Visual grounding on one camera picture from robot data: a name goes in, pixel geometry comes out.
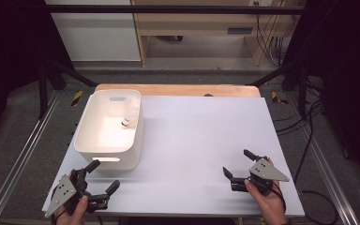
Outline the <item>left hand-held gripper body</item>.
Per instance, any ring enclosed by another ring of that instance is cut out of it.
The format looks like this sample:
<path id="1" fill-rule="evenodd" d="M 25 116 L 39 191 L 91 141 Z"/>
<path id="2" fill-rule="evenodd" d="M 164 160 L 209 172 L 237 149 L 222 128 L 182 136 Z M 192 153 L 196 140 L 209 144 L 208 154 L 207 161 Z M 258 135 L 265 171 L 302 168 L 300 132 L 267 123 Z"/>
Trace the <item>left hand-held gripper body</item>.
<path id="1" fill-rule="evenodd" d="M 63 175 L 59 184 L 53 189 L 51 202 L 45 212 L 45 217 L 52 216 L 61 206 L 64 206 L 69 214 L 73 214 L 79 199 L 82 196 L 87 197 L 87 209 L 89 214 L 97 210 L 105 210 L 108 208 L 108 202 L 111 197 L 111 191 L 106 190 L 103 194 L 92 195 L 88 192 L 85 177 L 92 169 L 73 170 L 70 175 Z"/>

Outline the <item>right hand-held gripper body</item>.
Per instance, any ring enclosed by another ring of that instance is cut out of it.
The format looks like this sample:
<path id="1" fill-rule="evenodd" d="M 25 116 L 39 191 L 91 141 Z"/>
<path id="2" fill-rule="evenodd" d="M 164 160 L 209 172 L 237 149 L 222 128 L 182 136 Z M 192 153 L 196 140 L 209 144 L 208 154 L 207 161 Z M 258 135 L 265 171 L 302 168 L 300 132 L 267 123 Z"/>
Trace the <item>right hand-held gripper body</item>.
<path id="1" fill-rule="evenodd" d="M 249 169 L 247 178 L 234 177 L 230 174 L 232 191 L 247 192 L 245 181 L 248 180 L 263 196 L 266 196 L 272 191 L 275 181 L 290 181 L 287 175 L 268 161 L 268 157 L 252 156 L 250 159 L 255 161 L 255 164 Z"/>

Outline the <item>white plastic storage bin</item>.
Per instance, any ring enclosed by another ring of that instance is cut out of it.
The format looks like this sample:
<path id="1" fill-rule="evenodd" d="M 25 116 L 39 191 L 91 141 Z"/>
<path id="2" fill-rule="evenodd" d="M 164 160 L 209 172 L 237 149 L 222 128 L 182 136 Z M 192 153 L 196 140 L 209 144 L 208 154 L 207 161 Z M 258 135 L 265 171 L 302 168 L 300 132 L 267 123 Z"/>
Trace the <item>white plastic storage bin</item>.
<path id="1" fill-rule="evenodd" d="M 138 118 L 123 127 L 125 98 L 136 98 Z M 90 96 L 78 125 L 74 147 L 100 170 L 133 170 L 140 162 L 144 116 L 142 95 L 133 89 L 99 90 Z"/>

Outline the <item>white feather shuttlecock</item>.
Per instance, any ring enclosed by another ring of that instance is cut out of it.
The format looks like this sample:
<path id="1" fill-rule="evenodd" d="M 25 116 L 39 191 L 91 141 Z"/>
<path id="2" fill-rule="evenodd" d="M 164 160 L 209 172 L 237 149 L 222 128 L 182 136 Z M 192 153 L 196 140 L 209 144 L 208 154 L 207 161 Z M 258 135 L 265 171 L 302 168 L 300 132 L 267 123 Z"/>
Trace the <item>white feather shuttlecock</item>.
<path id="1" fill-rule="evenodd" d="M 126 97 L 124 100 L 124 116 L 121 125 L 127 128 L 138 118 L 139 104 L 136 98 Z"/>

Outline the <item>person's left hand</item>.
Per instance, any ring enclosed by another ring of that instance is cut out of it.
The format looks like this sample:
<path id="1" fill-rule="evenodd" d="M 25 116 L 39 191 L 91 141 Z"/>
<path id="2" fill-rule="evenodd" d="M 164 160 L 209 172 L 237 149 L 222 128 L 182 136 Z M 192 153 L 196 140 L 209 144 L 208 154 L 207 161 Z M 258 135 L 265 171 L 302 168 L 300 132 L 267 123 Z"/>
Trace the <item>person's left hand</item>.
<path id="1" fill-rule="evenodd" d="M 62 205 L 53 217 L 54 225 L 84 225 L 84 215 L 88 206 L 88 197 L 83 195 L 74 210 L 70 215 L 67 209 Z"/>

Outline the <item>person's right hand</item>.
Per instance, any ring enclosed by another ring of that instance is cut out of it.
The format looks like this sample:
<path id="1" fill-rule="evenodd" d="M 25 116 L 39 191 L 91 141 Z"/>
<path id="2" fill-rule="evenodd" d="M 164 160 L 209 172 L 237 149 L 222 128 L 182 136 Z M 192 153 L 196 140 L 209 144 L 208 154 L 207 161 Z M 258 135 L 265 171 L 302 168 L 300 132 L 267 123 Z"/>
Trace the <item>person's right hand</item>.
<path id="1" fill-rule="evenodd" d="M 274 192 L 263 196 L 259 190 L 248 180 L 245 181 L 248 193 L 254 198 L 262 212 L 262 217 L 267 225 L 286 225 L 288 219 L 285 216 L 283 202 L 279 197 L 279 182 L 275 181 L 273 185 Z"/>

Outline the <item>white table mat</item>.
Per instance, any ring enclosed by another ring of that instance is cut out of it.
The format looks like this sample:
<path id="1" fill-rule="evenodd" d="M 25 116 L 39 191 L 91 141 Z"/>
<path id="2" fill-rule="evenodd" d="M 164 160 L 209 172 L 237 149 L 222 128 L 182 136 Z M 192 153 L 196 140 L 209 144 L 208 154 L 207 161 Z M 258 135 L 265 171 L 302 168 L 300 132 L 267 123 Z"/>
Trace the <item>white table mat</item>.
<path id="1" fill-rule="evenodd" d="M 223 172 L 246 177 L 246 150 L 290 172 L 261 97 L 144 97 L 141 159 L 133 170 L 97 169 L 88 191 L 120 187 L 106 214 L 134 217 L 239 217 L 259 208 L 235 192 Z"/>

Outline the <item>yellow black tape strip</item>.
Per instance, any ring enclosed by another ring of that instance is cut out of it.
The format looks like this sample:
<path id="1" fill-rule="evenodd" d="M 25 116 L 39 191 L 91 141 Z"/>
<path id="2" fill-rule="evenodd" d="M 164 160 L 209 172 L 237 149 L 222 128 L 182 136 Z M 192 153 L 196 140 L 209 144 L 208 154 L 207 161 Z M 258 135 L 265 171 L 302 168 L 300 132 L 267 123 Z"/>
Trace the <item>yellow black tape strip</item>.
<path id="1" fill-rule="evenodd" d="M 83 91 L 82 91 L 82 90 L 79 90 L 79 91 L 77 91 L 77 92 L 75 93 L 74 98 L 73 98 L 73 100 L 72 100 L 72 102 L 71 102 L 71 106 L 76 106 L 76 105 L 78 104 L 78 102 L 79 102 L 82 94 L 83 94 Z"/>
<path id="2" fill-rule="evenodd" d="M 278 104 L 283 104 L 283 105 L 289 104 L 288 100 L 279 99 L 276 92 L 272 92 L 272 102 L 278 103 Z"/>

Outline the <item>black metal stand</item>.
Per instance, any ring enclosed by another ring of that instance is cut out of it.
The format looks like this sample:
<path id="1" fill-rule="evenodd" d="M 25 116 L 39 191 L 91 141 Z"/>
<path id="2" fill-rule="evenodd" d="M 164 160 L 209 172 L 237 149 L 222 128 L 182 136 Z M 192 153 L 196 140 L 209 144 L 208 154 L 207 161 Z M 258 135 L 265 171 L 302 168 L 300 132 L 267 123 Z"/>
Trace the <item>black metal stand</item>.
<path id="1" fill-rule="evenodd" d="M 62 77 L 67 74 L 75 80 L 84 83 L 89 87 L 97 87 L 98 83 L 93 82 L 83 75 L 76 72 L 73 68 L 66 67 L 57 61 L 42 63 L 38 68 L 38 87 L 39 87 L 39 119 L 42 119 L 48 111 L 47 82 L 50 82 L 54 90 L 63 90 L 67 83 Z"/>
<path id="2" fill-rule="evenodd" d="M 284 75 L 285 78 L 282 82 L 282 89 L 284 91 L 293 90 L 296 85 L 298 85 L 298 101 L 297 101 L 297 111 L 301 114 L 301 118 L 307 119 L 307 110 L 306 110 L 306 95 L 307 95 L 307 71 L 302 62 L 297 62 L 292 60 L 291 62 L 282 65 L 278 69 L 270 72 L 268 75 L 263 76 L 259 80 L 252 82 L 250 86 L 260 87 L 263 84 L 273 80 L 279 75 Z"/>

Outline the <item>grey desk label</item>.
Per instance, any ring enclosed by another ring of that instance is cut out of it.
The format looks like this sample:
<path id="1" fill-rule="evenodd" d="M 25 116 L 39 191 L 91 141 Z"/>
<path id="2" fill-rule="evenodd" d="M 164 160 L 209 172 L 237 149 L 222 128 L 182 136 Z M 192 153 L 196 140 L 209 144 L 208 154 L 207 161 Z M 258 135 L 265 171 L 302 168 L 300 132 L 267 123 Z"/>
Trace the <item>grey desk label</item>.
<path id="1" fill-rule="evenodd" d="M 228 35 L 249 35 L 253 32 L 253 27 L 228 27 Z"/>

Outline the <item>black curtain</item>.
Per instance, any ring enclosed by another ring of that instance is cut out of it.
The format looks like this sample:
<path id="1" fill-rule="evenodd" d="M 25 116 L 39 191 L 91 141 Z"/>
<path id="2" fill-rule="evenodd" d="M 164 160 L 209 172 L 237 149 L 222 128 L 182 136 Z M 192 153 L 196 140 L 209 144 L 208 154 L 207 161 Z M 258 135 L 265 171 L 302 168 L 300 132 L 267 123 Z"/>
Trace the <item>black curtain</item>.
<path id="1" fill-rule="evenodd" d="M 323 80 L 325 106 L 360 162 L 360 0 L 306 0 L 306 7 L 316 12 L 300 17 L 286 59 L 317 31 L 299 57 L 308 75 Z"/>
<path id="2" fill-rule="evenodd" d="M 71 68 L 66 47 L 45 0 L 0 0 L 0 117 L 14 89 L 38 79 L 52 59 Z"/>

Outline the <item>white cabinet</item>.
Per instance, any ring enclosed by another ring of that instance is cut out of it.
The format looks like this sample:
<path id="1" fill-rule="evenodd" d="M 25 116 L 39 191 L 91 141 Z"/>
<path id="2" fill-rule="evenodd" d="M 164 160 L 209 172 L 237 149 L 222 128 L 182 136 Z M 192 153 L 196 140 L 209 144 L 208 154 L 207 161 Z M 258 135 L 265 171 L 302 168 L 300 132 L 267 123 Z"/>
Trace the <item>white cabinet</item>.
<path id="1" fill-rule="evenodd" d="M 52 18 L 74 62 L 141 60 L 131 13 L 53 13 Z"/>

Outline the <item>wooden desk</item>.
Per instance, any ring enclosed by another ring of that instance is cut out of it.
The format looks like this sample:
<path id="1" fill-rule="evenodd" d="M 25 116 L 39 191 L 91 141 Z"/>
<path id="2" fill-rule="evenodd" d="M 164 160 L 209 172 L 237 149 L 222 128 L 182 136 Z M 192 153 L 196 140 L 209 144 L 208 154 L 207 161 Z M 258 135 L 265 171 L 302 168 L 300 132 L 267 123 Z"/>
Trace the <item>wooden desk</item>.
<path id="1" fill-rule="evenodd" d="M 301 7 L 304 0 L 130 0 L 133 6 L 215 6 Z M 140 40 L 142 57 L 146 56 L 146 39 L 152 36 L 239 36 L 247 43 L 254 64 L 259 67 L 273 49 L 274 37 L 293 34 L 298 18 L 292 15 L 242 15 L 242 14 L 144 14 L 134 15 Z M 249 35 L 228 35 L 228 27 L 253 27 Z"/>

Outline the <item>aluminium floor rail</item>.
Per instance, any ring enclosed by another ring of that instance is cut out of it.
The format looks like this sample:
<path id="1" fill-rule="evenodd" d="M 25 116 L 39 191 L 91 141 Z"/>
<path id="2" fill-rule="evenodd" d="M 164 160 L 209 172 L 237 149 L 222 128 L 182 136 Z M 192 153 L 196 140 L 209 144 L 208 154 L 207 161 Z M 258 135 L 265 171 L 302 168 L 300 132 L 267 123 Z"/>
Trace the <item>aluminium floor rail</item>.
<path id="1" fill-rule="evenodd" d="M 38 141 L 56 108 L 57 101 L 62 95 L 62 91 L 52 92 L 52 96 L 48 101 L 47 111 L 40 119 L 37 120 L 31 134 L 22 148 L 21 153 L 8 173 L 4 184 L 0 187 L 0 215 L 2 214 L 13 189 L 16 187 L 29 158 L 33 154 Z"/>
<path id="2" fill-rule="evenodd" d="M 334 171 L 313 136 L 313 128 L 311 126 L 312 119 L 307 118 L 306 121 L 307 123 L 300 127 L 300 131 L 303 133 L 304 138 L 307 141 L 304 153 L 311 153 L 342 223 L 344 225 L 360 225 L 353 208 L 351 207 L 338 179 L 335 176 Z"/>

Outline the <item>black horizontal frame bar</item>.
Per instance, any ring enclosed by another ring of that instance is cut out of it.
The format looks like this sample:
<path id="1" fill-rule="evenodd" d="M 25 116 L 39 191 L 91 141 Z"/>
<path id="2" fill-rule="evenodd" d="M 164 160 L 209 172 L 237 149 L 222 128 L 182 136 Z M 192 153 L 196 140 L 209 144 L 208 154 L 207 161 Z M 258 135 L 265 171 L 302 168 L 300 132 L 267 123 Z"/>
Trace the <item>black horizontal frame bar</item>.
<path id="1" fill-rule="evenodd" d="M 47 5 L 51 13 L 180 13 L 180 14 L 276 14 L 302 15 L 304 7 L 214 7 L 214 6 L 85 6 Z"/>

